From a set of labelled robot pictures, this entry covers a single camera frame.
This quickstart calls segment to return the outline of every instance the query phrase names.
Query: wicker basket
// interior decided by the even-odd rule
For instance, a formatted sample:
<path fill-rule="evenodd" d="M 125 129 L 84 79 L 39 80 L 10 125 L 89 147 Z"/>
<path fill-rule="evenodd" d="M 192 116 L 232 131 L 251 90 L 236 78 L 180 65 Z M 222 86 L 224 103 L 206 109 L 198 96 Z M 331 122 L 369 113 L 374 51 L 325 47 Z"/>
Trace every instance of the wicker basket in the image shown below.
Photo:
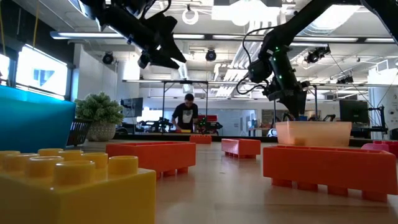
<path fill-rule="evenodd" d="M 87 132 L 90 129 L 92 121 L 88 119 L 75 118 L 70 127 L 67 146 L 77 146 L 83 144 L 86 140 Z"/>

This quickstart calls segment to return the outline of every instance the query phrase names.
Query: red lego brick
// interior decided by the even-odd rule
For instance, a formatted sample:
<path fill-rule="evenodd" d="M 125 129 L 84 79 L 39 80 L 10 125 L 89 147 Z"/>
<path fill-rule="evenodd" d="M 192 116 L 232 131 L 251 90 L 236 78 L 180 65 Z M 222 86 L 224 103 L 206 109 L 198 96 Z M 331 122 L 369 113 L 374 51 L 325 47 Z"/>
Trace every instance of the red lego brick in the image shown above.
<path fill-rule="evenodd" d="M 112 156 L 137 156 L 139 167 L 156 171 L 157 178 L 188 172 L 196 164 L 196 144 L 187 142 L 139 142 L 108 144 Z"/>
<path fill-rule="evenodd" d="M 240 159 L 255 159 L 261 154 L 261 141 L 250 139 L 222 139 L 221 150 L 226 156 Z"/>
<path fill-rule="evenodd" d="M 197 144 L 211 144 L 211 136 L 194 134 L 189 137 L 189 141 Z"/>
<path fill-rule="evenodd" d="M 363 199 L 385 202 L 398 195 L 396 159 L 391 153 L 364 149 L 276 146 L 263 149 L 263 175 L 272 184 L 316 191 L 327 185 L 328 193 L 348 195 L 362 190 Z"/>
<path fill-rule="evenodd" d="M 362 146 L 361 149 L 383 150 L 394 154 L 398 158 L 398 141 L 373 141 Z"/>

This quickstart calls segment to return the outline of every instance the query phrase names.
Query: yellow lego brick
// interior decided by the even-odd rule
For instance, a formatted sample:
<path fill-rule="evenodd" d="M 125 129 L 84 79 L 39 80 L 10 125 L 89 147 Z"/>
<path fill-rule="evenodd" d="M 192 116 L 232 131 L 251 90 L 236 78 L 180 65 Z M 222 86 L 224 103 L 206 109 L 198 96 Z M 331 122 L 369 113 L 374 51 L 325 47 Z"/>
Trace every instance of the yellow lego brick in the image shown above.
<path fill-rule="evenodd" d="M 77 160 L 0 153 L 0 223 L 155 223 L 153 170 L 135 156 L 71 153 Z"/>

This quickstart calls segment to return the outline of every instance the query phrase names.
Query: peach plastic bin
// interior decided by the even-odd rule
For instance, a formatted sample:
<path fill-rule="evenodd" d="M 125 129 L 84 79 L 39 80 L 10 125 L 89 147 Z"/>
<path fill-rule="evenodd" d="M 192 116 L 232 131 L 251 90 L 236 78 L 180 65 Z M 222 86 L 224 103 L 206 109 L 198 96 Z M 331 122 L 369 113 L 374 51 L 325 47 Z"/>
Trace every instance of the peach plastic bin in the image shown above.
<path fill-rule="evenodd" d="M 348 146 L 351 122 L 286 121 L 276 123 L 279 144 Z"/>

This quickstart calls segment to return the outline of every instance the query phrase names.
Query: potted plant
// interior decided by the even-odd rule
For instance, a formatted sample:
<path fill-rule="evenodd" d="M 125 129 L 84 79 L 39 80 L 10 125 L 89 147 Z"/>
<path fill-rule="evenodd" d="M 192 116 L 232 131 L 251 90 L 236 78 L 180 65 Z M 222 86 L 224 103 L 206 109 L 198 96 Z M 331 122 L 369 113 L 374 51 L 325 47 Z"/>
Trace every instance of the potted plant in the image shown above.
<path fill-rule="evenodd" d="M 105 93 L 90 94 L 84 100 L 75 100 L 76 117 L 93 120 L 87 134 L 89 141 L 108 141 L 123 120 L 122 107 Z"/>

